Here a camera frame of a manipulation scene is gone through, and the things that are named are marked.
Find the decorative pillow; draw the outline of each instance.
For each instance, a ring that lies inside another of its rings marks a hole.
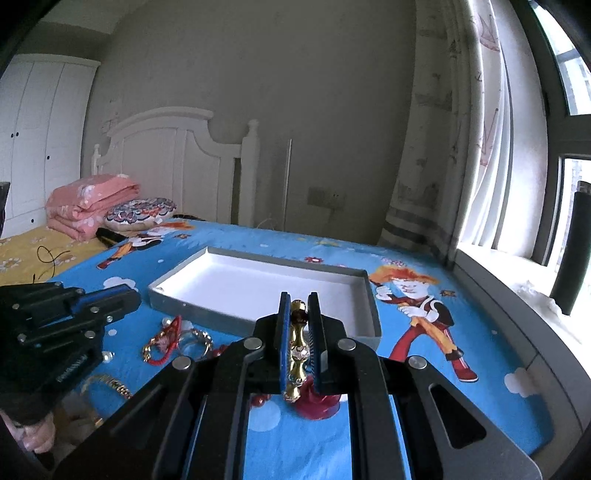
[[[171,218],[176,207],[163,198],[130,200],[107,210],[105,226],[115,232],[147,230]]]

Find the wardrobe door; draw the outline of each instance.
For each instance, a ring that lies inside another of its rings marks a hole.
[[[12,145],[18,108],[32,67],[30,61],[11,63],[0,79],[0,181],[12,180]],[[12,186],[5,211],[6,218],[12,218]]]
[[[45,160],[45,197],[80,178],[80,152],[86,105],[96,67],[66,63],[57,84]]]
[[[63,63],[33,64],[18,111],[12,148],[12,213],[45,205],[45,147],[51,104]]]

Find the bedpost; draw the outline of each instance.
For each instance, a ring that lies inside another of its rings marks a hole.
[[[97,175],[99,173],[99,166],[98,166],[99,158],[100,158],[99,144],[96,143],[95,144],[95,152],[92,154],[92,161],[90,163],[91,175]]]
[[[248,133],[242,139],[240,153],[240,203],[238,209],[238,225],[254,226],[256,169],[258,167],[260,141],[258,138],[258,120],[248,122]]]

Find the white wardrobe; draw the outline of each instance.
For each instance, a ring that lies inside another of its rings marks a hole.
[[[16,55],[0,79],[0,181],[10,181],[2,236],[44,225],[45,201],[80,178],[82,131],[99,62]]]

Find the yellow bedsheet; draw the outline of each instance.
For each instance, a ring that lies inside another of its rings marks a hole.
[[[56,259],[56,275],[106,250],[96,238],[87,242],[72,240],[63,233],[46,226],[37,227],[22,235],[0,239],[0,285],[46,281],[53,273],[51,256],[44,248],[39,250],[43,263],[37,258],[40,245],[47,247]]]

